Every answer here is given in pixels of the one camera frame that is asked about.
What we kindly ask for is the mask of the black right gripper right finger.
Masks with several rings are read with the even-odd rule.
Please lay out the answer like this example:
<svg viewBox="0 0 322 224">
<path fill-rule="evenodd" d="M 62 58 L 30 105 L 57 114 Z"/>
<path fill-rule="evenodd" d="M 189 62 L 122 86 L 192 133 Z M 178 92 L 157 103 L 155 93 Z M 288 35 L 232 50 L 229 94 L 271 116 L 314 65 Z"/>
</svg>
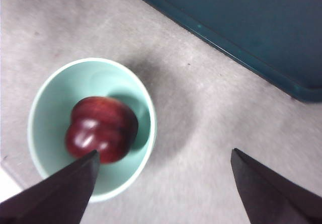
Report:
<svg viewBox="0 0 322 224">
<path fill-rule="evenodd" d="M 321 197 L 237 148 L 231 168 L 250 223 L 321 223 Z"/>
</svg>

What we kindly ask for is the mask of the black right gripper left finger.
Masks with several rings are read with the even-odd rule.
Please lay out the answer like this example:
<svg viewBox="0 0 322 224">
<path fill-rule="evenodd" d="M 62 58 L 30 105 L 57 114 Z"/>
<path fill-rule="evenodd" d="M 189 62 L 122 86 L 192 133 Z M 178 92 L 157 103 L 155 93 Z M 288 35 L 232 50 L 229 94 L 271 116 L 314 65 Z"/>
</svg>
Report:
<svg viewBox="0 0 322 224">
<path fill-rule="evenodd" d="M 92 151 L 1 203 L 1 223 L 80 223 L 93 193 L 100 158 Z"/>
</svg>

